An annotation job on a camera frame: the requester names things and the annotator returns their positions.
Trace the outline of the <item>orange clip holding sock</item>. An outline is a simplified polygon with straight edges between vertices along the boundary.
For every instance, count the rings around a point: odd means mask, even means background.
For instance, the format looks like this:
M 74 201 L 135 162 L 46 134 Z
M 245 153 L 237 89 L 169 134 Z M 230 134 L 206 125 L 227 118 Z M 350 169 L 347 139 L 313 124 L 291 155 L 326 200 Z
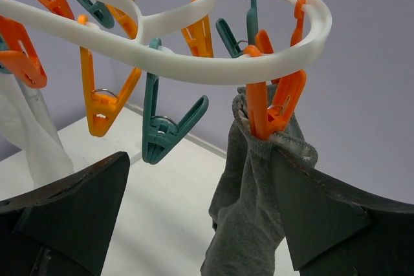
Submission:
M 299 70 L 278 79 L 271 99 L 269 85 L 263 81 L 246 85 L 246 100 L 251 133 L 261 140 L 284 131 L 304 90 L 307 75 Z

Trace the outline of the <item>white clip hanger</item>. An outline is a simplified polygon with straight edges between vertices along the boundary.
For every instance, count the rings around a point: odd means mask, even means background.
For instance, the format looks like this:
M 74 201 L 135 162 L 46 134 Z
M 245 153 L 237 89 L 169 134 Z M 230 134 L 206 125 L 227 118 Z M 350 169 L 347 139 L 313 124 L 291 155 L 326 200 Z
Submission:
M 265 81 L 268 99 L 278 79 L 312 63 L 331 31 L 332 15 L 322 0 L 287 0 L 297 21 L 291 46 L 278 53 L 258 28 L 257 1 L 246 14 L 248 46 L 238 43 L 223 20 L 216 24 L 228 58 L 213 58 L 207 15 L 216 0 L 98 0 L 126 13 L 137 24 L 133 39 L 83 26 L 56 14 L 13 0 L 1 0 L 1 14 L 9 19 L 85 47 L 149 73 L 204 85 L 247 85 Z

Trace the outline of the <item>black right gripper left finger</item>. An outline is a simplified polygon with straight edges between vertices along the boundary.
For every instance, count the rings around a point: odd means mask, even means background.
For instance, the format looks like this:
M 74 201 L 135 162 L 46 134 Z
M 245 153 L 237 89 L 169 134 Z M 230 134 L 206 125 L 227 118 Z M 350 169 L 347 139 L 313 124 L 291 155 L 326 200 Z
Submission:
M 2 275 L 100 275 L 130 168 L 120 151 L 1 201 Z

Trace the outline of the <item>white sock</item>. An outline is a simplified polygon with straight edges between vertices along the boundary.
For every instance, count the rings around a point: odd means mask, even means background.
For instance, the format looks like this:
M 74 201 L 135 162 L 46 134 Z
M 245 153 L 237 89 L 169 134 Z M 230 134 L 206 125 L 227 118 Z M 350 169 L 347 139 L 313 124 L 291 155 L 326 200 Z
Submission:
M 1 75 L 1 133 L 25 152 L 34 187 L 74 174 L 64 148 L 38 123 L 15 77 Z

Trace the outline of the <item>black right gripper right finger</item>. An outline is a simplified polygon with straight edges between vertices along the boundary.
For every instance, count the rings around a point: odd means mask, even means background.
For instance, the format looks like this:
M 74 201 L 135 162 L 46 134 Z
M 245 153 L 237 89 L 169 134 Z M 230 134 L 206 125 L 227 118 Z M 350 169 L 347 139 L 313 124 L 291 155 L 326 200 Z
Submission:
M 276 200 L 301 275 L 412 275 L 413 205 L 271 156 Z

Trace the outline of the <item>grey sock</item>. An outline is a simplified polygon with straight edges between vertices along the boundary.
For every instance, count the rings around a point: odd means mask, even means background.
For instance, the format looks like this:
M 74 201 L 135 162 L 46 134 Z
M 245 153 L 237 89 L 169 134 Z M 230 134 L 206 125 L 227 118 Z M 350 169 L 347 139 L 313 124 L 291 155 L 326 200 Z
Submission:
M 318 153 L 303 136 L 296 117 L 287 128 L 262 141 L 250 132 L 246 89 L 232 102 L 226 165 L 213 194 L 209 215 L 215 234 L 206 250 L 201 275 L 273 275 L 275 252 L 285 237 L 271 166 L 282 150 L 314 167 Z

